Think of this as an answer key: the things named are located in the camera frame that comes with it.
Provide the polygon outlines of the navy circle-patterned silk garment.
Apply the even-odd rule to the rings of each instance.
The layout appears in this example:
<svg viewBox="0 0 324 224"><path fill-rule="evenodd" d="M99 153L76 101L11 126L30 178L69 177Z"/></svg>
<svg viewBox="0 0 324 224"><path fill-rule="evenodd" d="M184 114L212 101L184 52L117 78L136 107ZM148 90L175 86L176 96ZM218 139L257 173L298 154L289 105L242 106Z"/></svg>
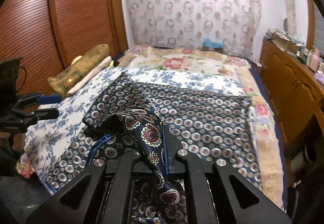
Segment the navy circle-patterned silk garment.
<svg viewBox="0 0 324 224"><path fill-rule="evenodd" d="M46 178L57 192L95 159L144 155L153 176L135 182L132 223L186 223L182 180L167 180L163 125L182 148L206 161L226 159L261 187L251 135L251 100L180 87L134 82L122 73L93 102L84 128Z"/></svg>

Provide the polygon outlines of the brown gold patterned cushion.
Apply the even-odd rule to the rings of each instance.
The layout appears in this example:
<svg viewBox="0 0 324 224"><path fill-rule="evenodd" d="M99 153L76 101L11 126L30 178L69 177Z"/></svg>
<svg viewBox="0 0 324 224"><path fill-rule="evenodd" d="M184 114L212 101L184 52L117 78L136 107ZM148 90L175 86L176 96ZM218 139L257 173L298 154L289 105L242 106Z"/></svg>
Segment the brown gold patterned cushion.
<svg viewBox="0 0 324 224"><path fill-rule="evenodd" d="M79 83L91 70L109 56L109 46L99 44L87 51L77 62L60 74L47 79L52 90L62 98Z"/></svg>

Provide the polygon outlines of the yellow plush toy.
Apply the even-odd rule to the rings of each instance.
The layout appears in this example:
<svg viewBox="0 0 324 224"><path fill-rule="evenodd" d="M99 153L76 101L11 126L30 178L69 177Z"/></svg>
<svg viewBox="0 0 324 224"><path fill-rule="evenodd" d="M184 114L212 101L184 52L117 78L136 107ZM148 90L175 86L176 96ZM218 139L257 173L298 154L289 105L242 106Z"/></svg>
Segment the yellow plush toy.
<svg viewBox="0 0 324 224"><path fill-rule="evenodd" d="M71 62L71 65L74 65L78 60L80 60L82 58L82 56L77 56L75 57L72 62Z"/></svg>

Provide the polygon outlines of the cream rolled pillow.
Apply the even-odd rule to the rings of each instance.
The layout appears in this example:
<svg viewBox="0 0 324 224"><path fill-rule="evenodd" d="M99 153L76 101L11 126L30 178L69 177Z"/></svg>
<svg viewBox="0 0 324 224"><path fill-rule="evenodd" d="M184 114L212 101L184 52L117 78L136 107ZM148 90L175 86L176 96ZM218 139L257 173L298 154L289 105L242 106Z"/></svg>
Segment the cream rolled pillow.
<svg viewBox="0 0 324 224"><path fill-rule="evenodd" d="M109 67L112 65L113 59L111 56L106 57L102 60L94 69L92 69L81 81L79 81L76 85L71 88L66 96L72 96L76 92L78 92L87 82L94 78L98 73L100 73L104 68Z"/></svg>

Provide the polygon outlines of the pink rose floral bedspread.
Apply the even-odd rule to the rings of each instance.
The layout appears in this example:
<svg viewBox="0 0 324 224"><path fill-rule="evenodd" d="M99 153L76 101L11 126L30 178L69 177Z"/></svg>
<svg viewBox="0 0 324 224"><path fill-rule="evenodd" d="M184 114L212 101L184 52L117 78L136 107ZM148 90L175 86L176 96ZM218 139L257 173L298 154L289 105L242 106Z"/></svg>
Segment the pink rose floral bedspread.
<svg viewBox="0 0 324 224"><path fill-rule="evenodd" d="M252 142L260 166L261 189L277 206L284 207L287 198L282 137L252 68L244 59L216 52L132 49L120 59L118 67L104 68L74 95L56 104L60 112L58 119L40 121L28 129L26 156L39 178L44 180L81 131L81 119L95 98L125 72L136 82L246 96L251 100Z"/></svg>

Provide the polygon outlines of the brown louvered wardrobe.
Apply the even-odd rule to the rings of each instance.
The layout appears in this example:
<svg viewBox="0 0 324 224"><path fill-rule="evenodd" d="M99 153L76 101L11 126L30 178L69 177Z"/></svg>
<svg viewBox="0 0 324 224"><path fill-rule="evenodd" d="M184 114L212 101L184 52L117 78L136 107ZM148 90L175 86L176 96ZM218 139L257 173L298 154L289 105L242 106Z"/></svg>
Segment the brown louvered wardrobe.
<svg viewBox="0 0 324 224"><path fill-rule="evenodd" d="M1 61L21 59L20 93L50 93L48 78L99 44L128 48L121 0L1 0Z"/></svg>

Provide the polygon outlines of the wooden dresser cabinet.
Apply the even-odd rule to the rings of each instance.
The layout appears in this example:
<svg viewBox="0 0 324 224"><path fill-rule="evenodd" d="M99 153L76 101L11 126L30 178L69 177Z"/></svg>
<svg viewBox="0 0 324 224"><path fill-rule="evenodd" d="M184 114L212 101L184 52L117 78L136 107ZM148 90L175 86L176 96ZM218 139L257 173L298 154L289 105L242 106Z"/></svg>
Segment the wooden dresser cabinet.
<svg viewBox="0 0 324 224"><path fill-rule="evenodd" d="M261 79L270 97L285 148L304 137L302 131L313 116L322 115L323 85L308 66L263 39Z"/></svg>

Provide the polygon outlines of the blue toy on headboard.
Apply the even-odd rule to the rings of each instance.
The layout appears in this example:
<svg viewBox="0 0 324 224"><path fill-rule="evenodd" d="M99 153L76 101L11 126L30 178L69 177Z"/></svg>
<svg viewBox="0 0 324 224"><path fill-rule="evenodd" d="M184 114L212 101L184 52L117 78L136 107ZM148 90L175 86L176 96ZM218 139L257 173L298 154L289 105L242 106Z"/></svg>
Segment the blue toy on headboard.
<svg viewBox="0 0 324 224"><path fill-rule="evenodd" d="M203 40L202 48L203 50L223 50L224 47L222 43L212 42L211 39L205 38Z"/></svg>

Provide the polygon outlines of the clutter pile on dresser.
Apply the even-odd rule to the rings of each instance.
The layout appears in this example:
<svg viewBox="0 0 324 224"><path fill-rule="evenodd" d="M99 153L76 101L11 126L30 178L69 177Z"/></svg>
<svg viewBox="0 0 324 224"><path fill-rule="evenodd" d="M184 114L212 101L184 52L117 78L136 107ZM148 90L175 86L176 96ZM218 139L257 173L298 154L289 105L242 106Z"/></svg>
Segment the clutter pile on dresser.
<svg viewBox="0 0 324 224"><path fill-rule="evenodd" d="M281 32L278 29L267 29L266 36L270 38L279 49L286 52L297 54L304 48L304 43L298 39L293 38L291 35Z"/></svg>

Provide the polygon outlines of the pink bottle on dresser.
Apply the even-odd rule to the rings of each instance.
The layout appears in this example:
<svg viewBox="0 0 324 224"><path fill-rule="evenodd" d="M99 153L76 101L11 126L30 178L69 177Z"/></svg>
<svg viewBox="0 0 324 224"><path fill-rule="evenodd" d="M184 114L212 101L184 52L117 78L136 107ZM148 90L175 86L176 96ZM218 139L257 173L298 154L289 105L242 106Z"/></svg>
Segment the pink bottle on dresser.
<svg viewBox="0 0 324 224"><path fill-rule="evenodd" d="M313 50L309 67L312 71L317 72L320 64L320 51L316 48L313 48Z"/></svg>

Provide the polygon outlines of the grey window blind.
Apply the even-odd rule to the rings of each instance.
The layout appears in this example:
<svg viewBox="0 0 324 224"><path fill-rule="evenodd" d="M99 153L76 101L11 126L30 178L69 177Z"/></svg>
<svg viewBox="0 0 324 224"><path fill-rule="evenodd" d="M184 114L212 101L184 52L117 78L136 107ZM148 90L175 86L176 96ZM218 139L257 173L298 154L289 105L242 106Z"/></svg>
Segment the grey window blind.
<svg viewBox="0 0 324 224"><path fill-rule="evenodd" d="M324 18L314 4L314 44L321 54L324 53Z"/></svg>

